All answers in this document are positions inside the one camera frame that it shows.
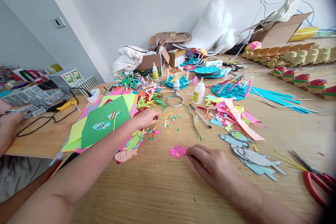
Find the pink paper strip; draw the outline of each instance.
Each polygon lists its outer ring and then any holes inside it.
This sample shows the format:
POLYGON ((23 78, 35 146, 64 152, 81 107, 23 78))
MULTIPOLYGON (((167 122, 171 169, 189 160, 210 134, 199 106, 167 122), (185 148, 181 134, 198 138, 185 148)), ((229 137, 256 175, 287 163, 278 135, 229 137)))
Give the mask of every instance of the pink paper strip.
POLYGON ((246 115, 247 119, 249 119, 253 124, 255 123, 261 123, 257 118, 255 118, 253 115, 250 114, 249 111, 245 110, 244 115, 246 115))
POLYGON ((84 148, 84 149, 81 149, 81 148, 77 148, 77 150, 76 150, 76 152, 78 153, 78 154, 82 154, 84 151, 86 151, 87 150, 87 148, 84 148))
POLYGON ((224 102, 227 104, 228 109, 232 113, 233 117, 237 120, 241 128, 250 136, 252 139, 259 141, 259 140, 265 140, 261 136, 259 136, 256 132, 254 132, 250 127, 247 126, 244 120, 242 120, 240 116, 240 112, 233 104, 233 98, 227 99, 224 98, 224 102))

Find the dotted paper fish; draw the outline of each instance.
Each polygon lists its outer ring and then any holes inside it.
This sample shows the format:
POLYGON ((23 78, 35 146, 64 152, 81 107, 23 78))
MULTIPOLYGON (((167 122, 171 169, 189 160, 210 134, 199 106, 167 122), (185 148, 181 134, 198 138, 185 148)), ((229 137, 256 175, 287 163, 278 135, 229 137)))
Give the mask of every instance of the dotted paper fish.
POLYGON ((94 128, 95 130, 104 130, 104 129, 106 129, 106 127, 108 127, 108 126, 110 126, 110 125, 111 125, 110 122, 101 122, 101 123, 95 124, 95 125, 93 126, 93 128, 94 128))

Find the white glue bottle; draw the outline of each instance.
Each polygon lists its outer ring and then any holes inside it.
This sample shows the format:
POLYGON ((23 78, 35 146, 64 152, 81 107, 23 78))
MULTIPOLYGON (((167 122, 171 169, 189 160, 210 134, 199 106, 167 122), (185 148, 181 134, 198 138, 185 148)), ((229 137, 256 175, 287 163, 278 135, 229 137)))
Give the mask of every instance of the white glue bottle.
POLYGON ((180 79, 178 76, 176 76, 176 80, 174 82, 174 95, 179 95, 179 94, 180 94, 180 79))
POLYGON ((195 87, 194 97, 192 99, 193 100, 192 102, 195 104, 201 104, 204 93, 205 93, 205 85, 203 83, 203 77, 202 77, 201 81, 195 87))
POLYGON ((158 69, 155 66, 155 62, 153 62, 153 79, 159 79, 158 69))

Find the black cable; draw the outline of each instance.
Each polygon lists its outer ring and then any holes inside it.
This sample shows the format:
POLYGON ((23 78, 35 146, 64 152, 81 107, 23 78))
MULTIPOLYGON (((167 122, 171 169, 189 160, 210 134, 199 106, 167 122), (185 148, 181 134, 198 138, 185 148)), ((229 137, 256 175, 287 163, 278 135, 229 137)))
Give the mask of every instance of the black cable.
MULTIPOLYGON (((74 97, 74 98, 76 99, 76 101, 77 101, 77 105, 79 104, 79 100, 76 98, 76 95, 73 93, 72 89, 83 89, 83 90, 85 90, 85 91, 88 93, 88 96, 89 96, 89 97, 92 96, 92 94, 91 94, 88 90, 86 90, 86 89, 84 89, 84 88, 81 88, 81 87, 80 87, 80 88, 79 88, 79 87, 73 87, 73 88, 71 87, 71 88, 69 88, 69 91, 71 92, 71 94, 73 95, 73 97, 74 97)), ((23 128, 19 133, 16 134, 16 136, 17 136, 17 137, 23 137, 23 136, 26 136, 26 135, 30 135, 31 133, 34 133, 35 131, 37 131, 38 129, 42 128, 44 125, 46 125, 51 119, 54 120, 54 123, 58 123, 58 122, 62 121, 63 119, 65 119, 67 116, 71 115, 71 114, 72 114, 73 112, 75 112, 76 110, 77 110, 77 107, 75 108, 75 110, 73 110, 72 112, 70 112, 69 114, 67 114, 66 116, 64 116, 62 119, 60 119, 60 120, 58 120, 58 121, 56 120, 56 118, 54 117, 54 115, 55 115, 56 113, 58 113, 59 111, 56 111, 52 116, 49 116, 49 117, 45 117, 45 116, 39 117, 39 118, 37 118, 35 121, 31 122, 28 126, 26 126, 25 128, 23 128), (24 131, 25 129, 27 129, 30 125, 34 124, 36 121, 40 120, 41 118, 49 118, 49 120, 46 121, 44 124, 42 124, 40 127, 34 129, 33 131, 31 131, 31 132, 29 132, 29 133, 27 133, 27 134, 19 135, 22 131, 24 131)))

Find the white cloth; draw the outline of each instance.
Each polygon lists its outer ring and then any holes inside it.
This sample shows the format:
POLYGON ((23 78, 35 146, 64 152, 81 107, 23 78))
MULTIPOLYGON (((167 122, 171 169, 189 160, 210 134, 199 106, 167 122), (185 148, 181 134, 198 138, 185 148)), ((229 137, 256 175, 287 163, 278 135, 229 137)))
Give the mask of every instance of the white cloth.
POLYGON ((156 54, 156 52, 130 45, 120 48, 118 52, 120 57, 112 64, 113 76, 118 76, 123 70, 126 75, 129 74, 142 63, 144 55, 156 54))

